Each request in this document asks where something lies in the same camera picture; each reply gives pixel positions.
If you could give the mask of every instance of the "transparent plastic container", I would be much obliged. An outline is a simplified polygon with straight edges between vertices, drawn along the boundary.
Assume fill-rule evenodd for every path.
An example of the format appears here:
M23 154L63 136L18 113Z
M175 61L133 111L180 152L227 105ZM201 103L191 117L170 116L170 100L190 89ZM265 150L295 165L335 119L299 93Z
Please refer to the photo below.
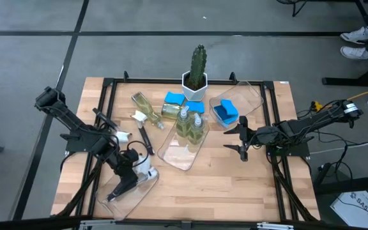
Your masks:
M230 100L238 111L237 119L229 124L224 123L214 109L214 107L221 105L222 99ZM262 103L263 99L261 95L248 82L241 81L236 86L228 89L219 96L210 99L210 115L218 124L220 124L220 127L222 127L223 130L226 130L235 126L240 116L246 116L261 106Z
M121 194L112 201L107 200L114 188L119 184L120 177L114 175L104 186L96 192L96 200L111 214L115 220L123 220L143 200L158 180L158 171L152 168L153 176L140 173L137 175L137 185L129 191Z
M191 144L188 137L180 137L176 132L176 124L171 128L167 139L158 150L157 155L163 161L168 164L187 171L192 167L196 156L205 141L205 137L210 131L208 126L208 121L202 117L204 122L204 134L201 137L201 142L199 144ZM194 122L194 115L192 114L191 122Z

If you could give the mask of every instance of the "white shoe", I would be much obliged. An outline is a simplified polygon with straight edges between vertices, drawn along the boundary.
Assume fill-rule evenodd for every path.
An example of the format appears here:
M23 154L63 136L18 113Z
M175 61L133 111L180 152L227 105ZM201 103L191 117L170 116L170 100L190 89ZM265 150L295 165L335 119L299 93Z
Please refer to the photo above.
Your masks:
M356 31L340 34L340 37L347 42L365 44L368 41L368 27L361 27Z
M365 48L342 47L340 53L349 59L366 60L368 59L368 51Z

